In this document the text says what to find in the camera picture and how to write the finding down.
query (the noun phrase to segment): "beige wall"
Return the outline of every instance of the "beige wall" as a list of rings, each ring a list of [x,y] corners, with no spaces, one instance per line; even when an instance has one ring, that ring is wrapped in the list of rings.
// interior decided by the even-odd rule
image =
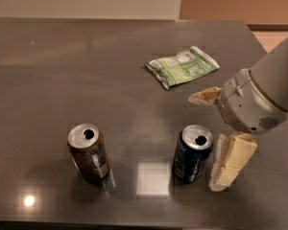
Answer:
[[[0,17],[179,19],[180,0],[0,0]]]
[[[288,25],[288,0],[181,0],[180,19]]]

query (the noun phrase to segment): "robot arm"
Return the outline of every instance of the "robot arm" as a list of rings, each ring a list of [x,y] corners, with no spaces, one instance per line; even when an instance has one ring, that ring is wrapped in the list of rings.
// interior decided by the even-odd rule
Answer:
[[[256,149],[254,135],[266,133],[288,119],[288,38],[252,68],[236,73],[222,89],[213,87],[195,93],[189,102],[217,105],[228,125],[247,134],[220,135],[210,187],[221,191],[230,186],[252,157]],[[242,158],[243,163],[236,163],[235,168],[229,165]]]

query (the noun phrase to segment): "soda can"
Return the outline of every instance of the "soda can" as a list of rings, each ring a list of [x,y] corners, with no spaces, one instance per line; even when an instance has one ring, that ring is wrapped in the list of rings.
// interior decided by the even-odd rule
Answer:
[[[213,150],[213,136],[204,126],[187,126],[179,135],[173,173],[185,183],[198,180]]]
[[[68,149],[87,182],[104,178],[109,171],[103,133],[92,124],[75,126],[68,134]]]

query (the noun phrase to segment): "can top rim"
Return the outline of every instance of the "can top rim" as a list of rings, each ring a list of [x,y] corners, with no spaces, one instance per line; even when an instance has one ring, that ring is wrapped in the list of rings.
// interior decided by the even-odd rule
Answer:
[[[68,134],[68,143],[76,149],[87,149],[92,146],[99,137],[99,129],[92,124],[75,126]]]
[[[212,145],[213,136],[206,127],[191,125],[183,129],[182,140],[191,149],[206,150]]]

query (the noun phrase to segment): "table surface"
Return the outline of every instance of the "table surface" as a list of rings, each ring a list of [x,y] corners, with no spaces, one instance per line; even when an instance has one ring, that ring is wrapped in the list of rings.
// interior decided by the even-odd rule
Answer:
[[[221,68],[163,89],[145,67],[192,45]],[[242,22],[0,20],[0,220],[93,225],[288,229],[288,122],[226,191],[171,173],[189,124],[230,134],[214,107],[190,94],[222,86],[266,52]],[[71,127],[102,130],[111,172],[81,180],[67,150]],[[24,199],[36,201],[27,207]]]

